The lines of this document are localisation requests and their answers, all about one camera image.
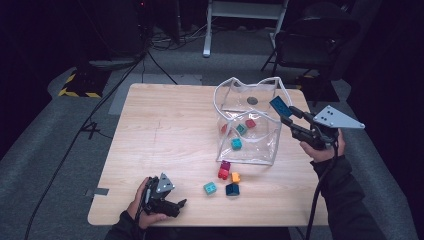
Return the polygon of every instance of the table top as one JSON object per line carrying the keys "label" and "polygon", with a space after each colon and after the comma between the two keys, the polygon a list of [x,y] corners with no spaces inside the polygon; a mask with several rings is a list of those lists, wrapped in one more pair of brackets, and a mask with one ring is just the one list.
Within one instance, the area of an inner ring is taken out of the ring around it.
{"label": "table top", "polygon": [[[283,126],[273,166],[232,164],[240,174],[239,196],[226,196],[231,179],[217,177],[217,114],[212,86],[133,84],[130,87],[95,195],[93,225],[112,225],[147,176],[165,173],[175,185],[166,197],[187,199],[177,218],[159,226],[306,226],[318,178],[290,129]],[[293,105],[309,111],[299,90],[287,90]],[[308,128],[306,121],[293,118]],[[217,192],[203,186],[214,182]],[[328,225],[320,196],[314,225]]]}

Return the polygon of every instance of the clear plastic bag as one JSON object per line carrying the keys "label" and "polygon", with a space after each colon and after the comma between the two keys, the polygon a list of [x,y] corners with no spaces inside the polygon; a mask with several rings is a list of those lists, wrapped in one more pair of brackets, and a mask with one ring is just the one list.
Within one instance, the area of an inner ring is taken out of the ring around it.
{"label": "clear plastic bag", "polygon": [[281,92],[282,99],[291,106],[290,96],[279,77],[249,85],[230,78],[215,89],[217,161],[274,164],[282,124],[275,114],[270,115],[275,110],[269,102]]}

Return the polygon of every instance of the person's left hand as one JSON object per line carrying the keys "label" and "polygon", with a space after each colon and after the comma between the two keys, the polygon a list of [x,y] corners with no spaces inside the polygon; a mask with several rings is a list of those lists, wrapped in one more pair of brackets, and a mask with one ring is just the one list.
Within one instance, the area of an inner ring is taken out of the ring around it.
{"label": "person's left hand", "polygon": [[[141,185],[137,189],[137,193],[135,194],[134,201],[130,203],[128,206],[127,212],[130,214],[132,219],[135,219],[135,215],[137,213],[138,205],[141,201],[141,194],[143,193],[144,188],[146,187],[146,183],[149,180],[148,177],[144,179],[144,181],[141,183]],[[144,211],[141,212],[140,215],[140,222],[138,223],[138,226],[142,229],[146,229],[150,225],[163,221],[167,219],[168,216],[162,213],[151,213],[150,215],[147,215]]]}

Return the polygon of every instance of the forearm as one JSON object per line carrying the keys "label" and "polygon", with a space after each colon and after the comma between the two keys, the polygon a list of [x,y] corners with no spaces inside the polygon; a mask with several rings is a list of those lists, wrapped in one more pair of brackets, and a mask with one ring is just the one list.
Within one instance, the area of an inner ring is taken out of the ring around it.
{"label": "forearm", "polygon": [[[321,176],[330,161],[311,163]],[[386,239],[362,202],[364,192],[351,175],[349,161],[340,156],[323,180],[321,193],[334,239]]]}
{"label": "forearm", "polygon": [[119,222],[112,226],[105,240],[137,240],[143,239],[144,230],[134,224],[134,220],[124,211],[119,216]]}

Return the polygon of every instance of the chair seat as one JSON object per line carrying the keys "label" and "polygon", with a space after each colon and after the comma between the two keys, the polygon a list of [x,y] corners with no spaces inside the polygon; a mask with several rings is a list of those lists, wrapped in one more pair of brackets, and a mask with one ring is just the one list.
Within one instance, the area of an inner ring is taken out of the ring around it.
{"label": "chair seat", "polygon": [[284,65],[309,68],[329,67],[333,64],[328,50],[328,43],[324,39],[308,38],[290,35],[281,45],[280,58],[277,61]]}

